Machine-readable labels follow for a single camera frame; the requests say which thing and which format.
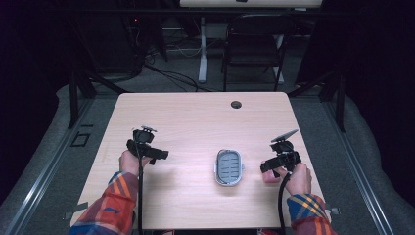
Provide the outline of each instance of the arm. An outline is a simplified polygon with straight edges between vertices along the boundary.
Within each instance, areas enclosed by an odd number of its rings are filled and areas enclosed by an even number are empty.
[[[287,171],[275,169],[281,177]],[[297,235],[302,234],[337,234],[325,213],[325,204],[321,198],[311,194],[311,173],[305,164],[297,164],[286,189],[292,195],[288,200],[292,227]]]
[[[143,158],[143,165],[150,159]],[[69,234],[130,234],[138,192],[138,159],[129,151],[119,158],[114,174],[100,199],[72,226]]]

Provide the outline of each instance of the controller cable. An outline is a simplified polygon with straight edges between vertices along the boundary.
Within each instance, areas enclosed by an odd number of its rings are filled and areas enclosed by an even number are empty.
[[[285,144],[288,148],[290,148],[292,151],[294,151],[293,148],[291,148],[289,145]],[[294,164],[290,165],[290,167],[287,167],[287,174],[283,179],[283,182],[280,186],[280,191],[278,192],[278,215],[280,217],[280,225],[281,225],[281,235],[286,235],[285,230],[285,222],[284,222],[284,216],[283,216],[283,193],[284,189],[288,183],[288,181],[291,178],[291,175],[293,174],[294,167],[296,167]]]
[[[291,175],[292,175],[292,172],[288,171],[288,173],[283,179],[283,182],[281,183],[280,191],[278,192],[278,215],[280,217],[281,235],[286,235],[284,216],[283,216],[283,193],[284,193],[284,188],[287,185],[287,182],[290,180]]]
[[[143,168],[143,154],[140,151],[140,148],[137,145],[135,140],[135,135],[133,136],[135,150],[138,156],[138,234],[143,235],[143,175],[144,175],[144,168]]]

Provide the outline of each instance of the wooden table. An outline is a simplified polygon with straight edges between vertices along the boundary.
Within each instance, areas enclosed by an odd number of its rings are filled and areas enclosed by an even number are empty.
[[[240,109],[231,103],[239,101]],[[299,128],[285,93],[122,94],[86,181],[79,203],[101,197],[118,171],[133,128],[156,129],[152,147],[169,151],[167,160],[144,169],[144,229],[279,227],[279,184],[262,182],[262,161],[275,157],[270,141]],[[323,198],[301,132],[290,137],[312,174],[312,193]],[[220,186],[213,173],[221,149],[236,150],[245,166],[234,187]],[[284,193],[284,219],[290,225]],[[74,224],[83,211],[74,214]]]

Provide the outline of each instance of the plaid sleeve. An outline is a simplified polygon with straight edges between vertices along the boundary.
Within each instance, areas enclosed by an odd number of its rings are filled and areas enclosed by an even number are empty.
[[[323,200],[312,194],[297,194],[287,199],[292,227],[296,235],[337,234],[325,213]]]
[[[82,214],[69,234],[130,234],[137,192],[135,175],[115,173],[103,196]]]

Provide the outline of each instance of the game controller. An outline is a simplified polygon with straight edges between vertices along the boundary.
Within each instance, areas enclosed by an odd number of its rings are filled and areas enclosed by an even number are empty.
[[[292,130],[271,140],[271,143],[275,143],[271,145],[271,148],[277,152],[277,157],[262,162],[260,165],[262,179],[265,183],[281,182],[280,174],[273,170],[274,168],[285,167],[288,171],[292,171],[296,164],[301,163],[299,153],[294,150],[293,144],[287,141],[297,131],[297,129]]]
[[[163,151],[160,149],[155,149],[150,146],[155,135],[152,131],[157,132],[150,126],[143,125],[141,126],[143,129],[135,129],[133,131],[133,139],[129,139],[127,141],[127,149],[133,154],[135,157],[149,157],[152,160],[149,162],[150,165],[154,165],[156,160],[165,160],[168,156],[168,151]]]

